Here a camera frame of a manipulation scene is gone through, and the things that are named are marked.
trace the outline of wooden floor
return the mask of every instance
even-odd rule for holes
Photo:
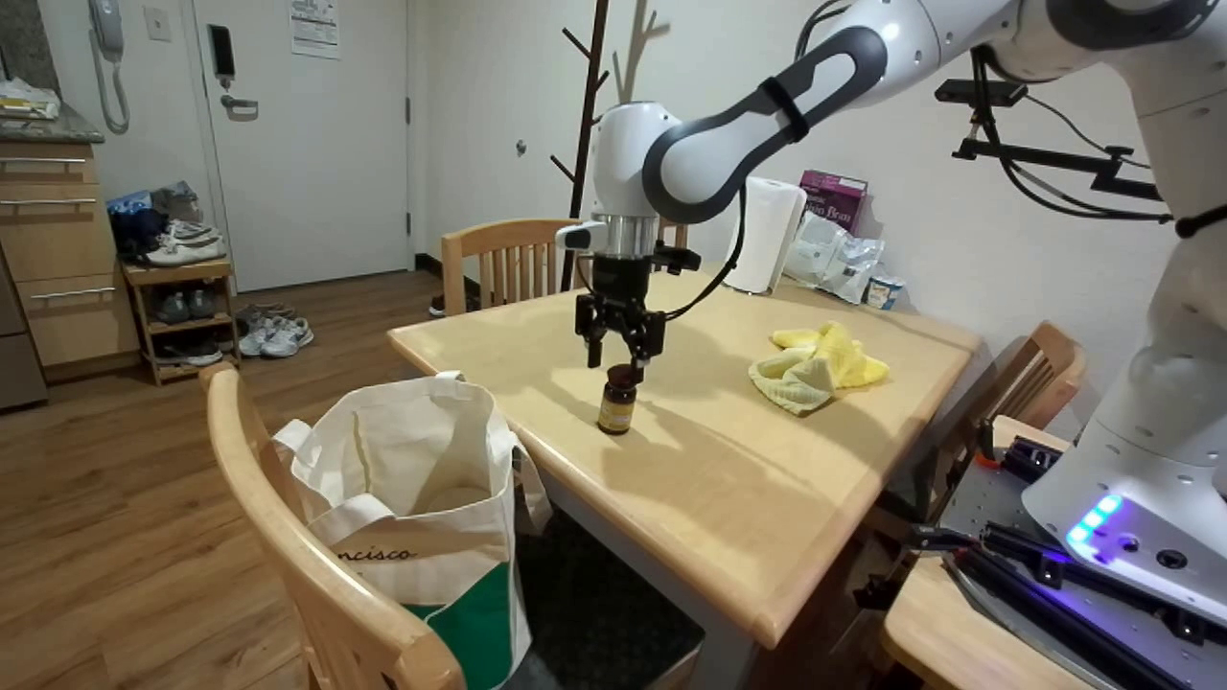
[[[263,290],[315,327],[294,361],[244,366],[271,424],[410,375],[384,343],[435,276]],[[294,629],[229,505],[197,381],[61,384],[0,415],[0,686],[304,686]]]

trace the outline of wooden table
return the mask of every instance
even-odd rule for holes
[[[649,303],[680,308],[703,284],[654,276]],[[772,353],[772,331],[828,323],[893,375],[795,418],[753,389],[748,366]],[[574,295],[404,327],[390,343],[421,371],[459,367],[486,389],[551,501],[707,629],[694,686],[740,686],[784,639],[977,346],[914,313],[722,286],[672,323],[634,428],[606,436],[593,424],[606,371],[583,367]]]
[[[1062,436],[1011,418],[993,423],[993,450],[1010,450],[1020,433],[1052,450],[1069,450]],[[893,661],[946,686],[1084,686],[1078,674],[982,619],[945,570],[938,555],[920,555],[909,570],[887,615],[887,645]]]

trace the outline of light switch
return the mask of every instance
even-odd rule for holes
[[[174,41],[174,33],[170,33],[170,12],[165,12],[160,4],[146,4],[142,12],[146,12],[146,33],[148,33],[148,41]]]

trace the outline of shoe rack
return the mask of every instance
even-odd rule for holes
[[[197,375],[215,361],[238,361],[229,260],[201,260],[201,263],[176,263],[176,269],[127,263],[122,274],[127,274],[127,286],[139,313],[142,350],[146,350],[155,384]]]

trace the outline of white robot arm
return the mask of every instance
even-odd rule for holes
[[[1104,574],[1227,625],[1227,12],[1216,0],[853,0],[809,54],[722,116],[608,111],[593,151],[606,238],[574,331],[585,346],[616,331],[649,366],[662,350],[644,309],[658,215],[715,219],[819,120],[973,46],[1015,82],[1113,67],[1184,238],[1152,303],[1152,346],[1023,505]]]

